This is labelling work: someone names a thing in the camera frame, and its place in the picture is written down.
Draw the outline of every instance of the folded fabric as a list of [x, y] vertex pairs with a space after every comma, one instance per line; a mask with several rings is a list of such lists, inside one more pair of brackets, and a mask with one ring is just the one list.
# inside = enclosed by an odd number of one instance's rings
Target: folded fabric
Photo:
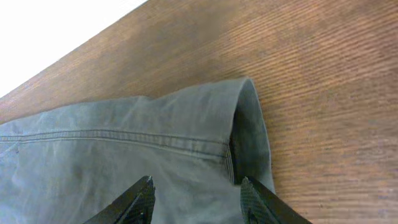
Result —
[[243, 223], [251, 175], [274, 192], [253, 82], [79, 103], [0, 125], [0, 223], [83, 223], [144, 175], [153, 223]]

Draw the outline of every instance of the table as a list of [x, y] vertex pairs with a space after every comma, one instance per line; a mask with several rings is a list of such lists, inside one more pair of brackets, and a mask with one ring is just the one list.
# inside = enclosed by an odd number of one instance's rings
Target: table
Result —
[[396, 0], [149, 0], [1, 98], [0, 123], [241, 76], [282, 200], [314, 223], [398, 223]]

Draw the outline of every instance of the blue fabric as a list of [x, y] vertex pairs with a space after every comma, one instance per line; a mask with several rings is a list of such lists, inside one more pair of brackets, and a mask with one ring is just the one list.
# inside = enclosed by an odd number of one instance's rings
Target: blue fabric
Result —
[[153, 176], [153, 223], [242, 223], [229, 178], [274, 192], [253, 82], [191, 86], [79, 103], [0, 125], [0, 223], [83, 223], [143, 175]]

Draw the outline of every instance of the denim fabric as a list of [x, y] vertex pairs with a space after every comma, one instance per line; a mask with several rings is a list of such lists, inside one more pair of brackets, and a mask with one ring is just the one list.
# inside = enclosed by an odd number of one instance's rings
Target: denim fabric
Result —
[[83, 223], [143, 175], [156, 186], [153, 223], [242, 223], [231, 153], [236, 178], [274, 192], [246, 78], [17, 119], [0, 125], [0, 223]]

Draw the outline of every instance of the tabletop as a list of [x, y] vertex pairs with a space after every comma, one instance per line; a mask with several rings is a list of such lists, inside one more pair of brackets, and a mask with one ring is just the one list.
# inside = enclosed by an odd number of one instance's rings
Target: tabletop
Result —
[[149, 0], [1, 98], [0, 123], [242, 76], [282, 200], [314, 223], [398, 223], [396, 0]]

